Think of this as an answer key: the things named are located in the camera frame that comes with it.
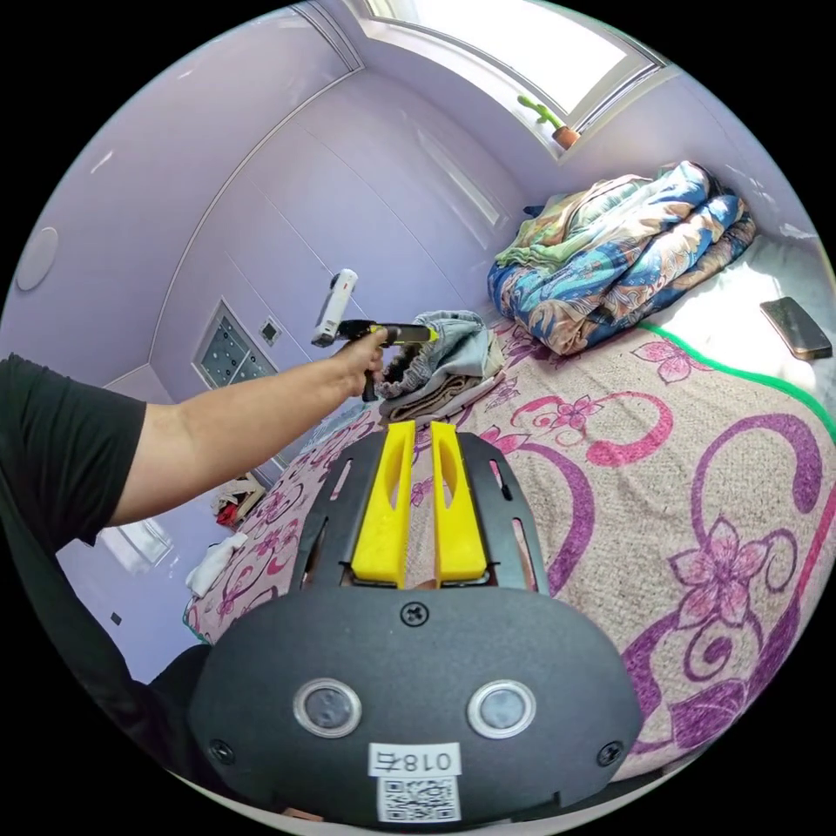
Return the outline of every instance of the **folded comforter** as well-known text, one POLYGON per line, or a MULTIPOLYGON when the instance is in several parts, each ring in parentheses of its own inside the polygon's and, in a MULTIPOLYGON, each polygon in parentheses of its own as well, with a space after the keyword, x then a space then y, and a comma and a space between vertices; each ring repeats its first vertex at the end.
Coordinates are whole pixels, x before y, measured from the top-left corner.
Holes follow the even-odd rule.
POLYGON ((496 257, 488 291, 503 316, 576 354, 673 304, 754 236, 745 202, 685 161, 553 198, 496 257))

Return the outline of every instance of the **potted cactus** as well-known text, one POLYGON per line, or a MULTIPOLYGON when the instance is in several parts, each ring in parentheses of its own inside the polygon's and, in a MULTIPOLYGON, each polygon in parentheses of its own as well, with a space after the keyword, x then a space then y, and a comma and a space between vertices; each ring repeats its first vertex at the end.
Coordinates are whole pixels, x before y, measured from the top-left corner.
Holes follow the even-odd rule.
POLYGON ((539 115, 540 118, 537 120, 539 125, 546 122, 550 122, 554 125, 555 130, 551 137, 565 151, 571 148, 577 140, 581 138, 581 135, 577 131, 573 131, 568 125, 558 119, 545 104, 538 104, 537 102, 532 101, 528 96, 523 95, 517 96, 516 100, 523 107, 528 107, 539 115))

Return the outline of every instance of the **terracotta pot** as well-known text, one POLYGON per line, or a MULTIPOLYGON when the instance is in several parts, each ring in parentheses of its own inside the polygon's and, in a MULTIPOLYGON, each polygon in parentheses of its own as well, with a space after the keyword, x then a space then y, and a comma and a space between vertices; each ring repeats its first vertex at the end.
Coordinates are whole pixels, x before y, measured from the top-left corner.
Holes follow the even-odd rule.
POLYGON ((558 128, 551 137, 561 148, 568 151, 581 138, 581 135, 567 125, 564 125, 562 128, 558 128))

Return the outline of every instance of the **black t-shirt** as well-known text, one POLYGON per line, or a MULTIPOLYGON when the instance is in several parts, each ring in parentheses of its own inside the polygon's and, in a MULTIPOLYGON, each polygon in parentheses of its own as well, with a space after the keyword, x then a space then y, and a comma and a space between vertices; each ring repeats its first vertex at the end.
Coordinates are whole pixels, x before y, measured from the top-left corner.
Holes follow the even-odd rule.
POLYGON ((0 361, 0 519, 33 609, 79 683, 165 768, 229 795, 192 739, 182 698, 131 678, 56 558, 74 539, 93 544, 108 525, 144 419, 142 401, 14 354, 0 361))

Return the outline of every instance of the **qr code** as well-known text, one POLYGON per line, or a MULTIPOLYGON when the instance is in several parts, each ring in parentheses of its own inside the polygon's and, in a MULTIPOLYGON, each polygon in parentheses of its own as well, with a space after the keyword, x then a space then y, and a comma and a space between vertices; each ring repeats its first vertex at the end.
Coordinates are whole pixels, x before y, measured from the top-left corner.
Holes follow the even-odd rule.
POLYGON ((460 821, 456 778, 378 780, 381 821, 460 821))

